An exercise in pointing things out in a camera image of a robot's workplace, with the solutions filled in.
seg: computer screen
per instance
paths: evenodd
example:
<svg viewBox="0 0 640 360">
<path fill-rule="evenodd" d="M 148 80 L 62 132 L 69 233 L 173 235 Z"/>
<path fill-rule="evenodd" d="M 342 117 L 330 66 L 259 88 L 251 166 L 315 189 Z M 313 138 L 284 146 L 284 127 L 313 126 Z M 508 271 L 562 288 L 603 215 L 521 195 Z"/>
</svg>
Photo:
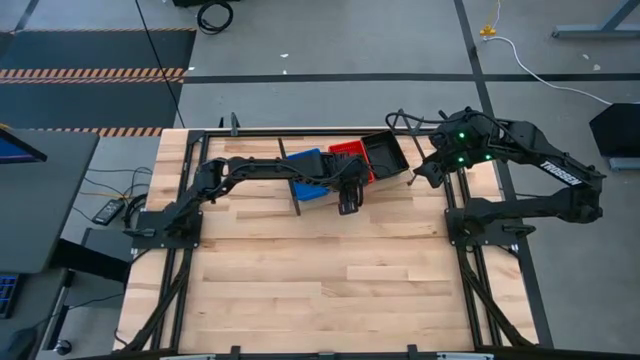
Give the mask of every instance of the computer screen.
<svg viewBox="0 0 640 360">
<path fill-rule="evenodd" d="M 47 161 L 47 156 L 0 129 L 0 164 Z"/>
</svg>

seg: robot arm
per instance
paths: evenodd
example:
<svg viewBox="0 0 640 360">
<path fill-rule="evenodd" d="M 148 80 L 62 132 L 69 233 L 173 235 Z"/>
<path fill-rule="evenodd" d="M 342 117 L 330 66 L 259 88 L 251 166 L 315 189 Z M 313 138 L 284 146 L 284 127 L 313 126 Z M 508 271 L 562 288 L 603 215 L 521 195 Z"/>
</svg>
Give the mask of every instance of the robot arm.
<svg viewBox="0 0 640 360">
<path fill-rule="evenodd" d="M 227 195 L 233 187 L 245 180 L 295 180 L 310 185 L 326 186 L 340 192 L 340 215 L 358 212 L 362 206 L 362 188 L 367 184 L 369 168 L 360 155 L 344 156 L 333 153 L 312 154 L 308 157 L 287 159 L 214 159 L 202 164 L 193 184 L 176 202 L 165 207 L 164 231 L 179 235 L 189 229 L 189 218 L 201 203 L 215 202 Z"/>
<path fill-rule="evenodd" d="M 436 151 L 414 173 L 425 176 L 434 188 L 447 173 L 494 159 L 536 166 L 567 185 L 553 195 L 533 199 L 495 203 L 469 199 L 461 222 L 470 234 L 481 233 L 497 219 L 558 217 L 589 223 L 602 216 L 599 197 L 605 176 L 553 147 L 529 122 L 497 120 L 466 108 L 445 119 L 429 139 Z"/>
</svg>

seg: hazard tape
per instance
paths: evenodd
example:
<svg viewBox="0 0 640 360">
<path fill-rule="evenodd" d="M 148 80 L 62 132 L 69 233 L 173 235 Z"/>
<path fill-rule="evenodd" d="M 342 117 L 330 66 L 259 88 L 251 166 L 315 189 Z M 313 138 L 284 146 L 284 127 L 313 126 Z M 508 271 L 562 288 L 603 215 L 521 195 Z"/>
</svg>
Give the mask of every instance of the hazard tape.
<svg viewBox="0 0 640 360">
<path fill-rule="evenodd" d="M 152 137 L 162 134 L 161 127 L 120 127 L 120 128 L 32 128 L 39 131 L 92 132 L 101 137 Z"/>
<path fill-rule="evenodd" d="M 157 28 L 149 31 L 196 31 L 195 28 Z M 145 31 L 144 28 L 118 28 L 118 29 L 24 29 L 20 32 L 124 32 L 124 31 Z"/>
<path fill-rule="evenodd" d="M 164 68 L 164 76 L 182 77 L 187 72 L 182 68 Z M 0 69 L 0 79 L 51 79 L 51 78 L 154 78 L 162 77 L 159 68 L 114 68 L 114 69 Z"/>
<path fill-rule="evenodd" d="M 184 83 L 184 78 L 167 78 L 169 82 Z M 115 84 L 115 83 L 161 83 L 162 77 L 153 78 L 97 78 L 97 79 L 9 79 L 0 78 L 0 84 Z"/>
</svg>

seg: gray floor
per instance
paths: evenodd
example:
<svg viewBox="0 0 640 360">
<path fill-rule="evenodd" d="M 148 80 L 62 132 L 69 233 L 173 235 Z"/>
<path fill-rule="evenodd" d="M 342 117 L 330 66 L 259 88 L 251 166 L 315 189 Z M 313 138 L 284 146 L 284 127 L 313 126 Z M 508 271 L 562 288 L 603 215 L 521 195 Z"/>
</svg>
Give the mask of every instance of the gray floor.
<svg viewBox="0 0 640 360">
<path fill-rule="evenodd" d="M 195 9 L 140 0 L 150 27 L 194 26 Z M 4 0 L 0 29 L 15 27 L 26 0 Z M 492 0 L 464 0 L 485 73 L 522 73 L 509 46 L 482 43 L 478 32 Z M 617 1 L 504 1 L 498 35 L 512 39 L 521 60 L 541 73 L 639 72 L 638 40 L 556 40 L 555 24 L 595 23 Z M 198 33 L 190 75 L 322 73 L 461 73 L 469 66 L 454 5 L 446 0 L 243 0 L 218 36 Z M 640 22 L 640 10 L 630 16 Z M 132 0 L 40 0 L 27 28 L 139 28 Z M 610 101 L 640 101 L 640 83 L 570 83 Z M 539 83 L 489 83 L 499 117 L 534 122 L 561 149 L 593 163 L 608 178 L 605 217 L 590 225 L 537 220 L 531 247 L 551 332 L 558 348 L 640 353 L 640 173 L 610 173 L 588 122 L 604 105 Z M 185 85 L 180 109 L 189 127 L 215 126 L 236 112 L 243 126 L 382 125 L 400 107 L 427 117 L 439 109 L 479 107 L 473 83 L 335 82 Z M 103 139 L 92 166 L 151 166 L 157 139 Z M 559 185 L 539 171 L 512 166 L 516 190 L 549 193 Z M 130 175 L 91 175 L 124 190 Z M 87 191 L 97 189 L 86 187 Z M 106 199 L 80 196 L 93 214 Z M 89 223 L 73 214 L 65 234 L 79 239 Z M 118 311 L 76 310 L 64 328 L 74 356 L 111 348 Z M 57 355 L 41 354 L 50 359 Z"/>
</svg>

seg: wooden tabletop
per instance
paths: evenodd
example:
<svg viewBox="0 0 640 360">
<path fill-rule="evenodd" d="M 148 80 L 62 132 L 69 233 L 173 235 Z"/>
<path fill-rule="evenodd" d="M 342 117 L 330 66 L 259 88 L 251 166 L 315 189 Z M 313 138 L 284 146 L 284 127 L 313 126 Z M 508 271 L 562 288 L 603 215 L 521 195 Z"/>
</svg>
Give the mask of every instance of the wooden tabletop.
<svg viewBox="0 0 640 360">
<path fill-rule="evenodd" d="M 148 210 L 175 200 L 186 137 L 187 130 L 164 130 Z M 282 139 L 292 154 L 356 138 Z M 410 166 L 420 164 L 413 141 L 398 140 Z M 428 139 L 420 142 L 425 153 L 433 151 Z M 277 138 L 211 140 L 209 158 L 231 156 L 280 157 Z M 467 176 L 473 196 L 500 199 L 492 163 L 474 166 Z M 348 216 L 338 214 L 336 194 L 301 202 L 296 216 L 282 180 L 246 181 L 217 204 L 202 205 L 180 353 L 228 353 L 232 345 L 244 353 L 400 352 L 407 344 L 420 351 L 472 350 L 444 190 L 422 178 L 409 187 L 409 177 L 405 172 L 367 186 L 360 212 Z M 457 183 L 454 188 L 459 194 Z M 496 247 L 483 249 L 496 303 L 535 342 L 517 260 Z M 118 327 L 125 341 L 157 304 L 165 256 L 166 250 L 153 250 L 133 266 Z M 173 313 L 167 312 L 164 345 Z"/>
</svg>

